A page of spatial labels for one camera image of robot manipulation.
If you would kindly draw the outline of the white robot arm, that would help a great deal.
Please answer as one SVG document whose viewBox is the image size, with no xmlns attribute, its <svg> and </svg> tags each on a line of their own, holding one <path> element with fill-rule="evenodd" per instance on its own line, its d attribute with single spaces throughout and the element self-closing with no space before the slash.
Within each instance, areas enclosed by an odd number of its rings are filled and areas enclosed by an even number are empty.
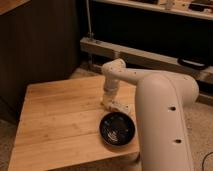
<svg viewBox="0 0 213 171">
<path fill-rule="evenodd" d="M 135 115 L 142 171 L 194 171 L 184 107 L 196 101 L 199 87 L 186 74 L 132 69 L 116 59 L 101 68 L 102 104 L 115 107 L 119 83 L 136 86 Z"/>
</svg>

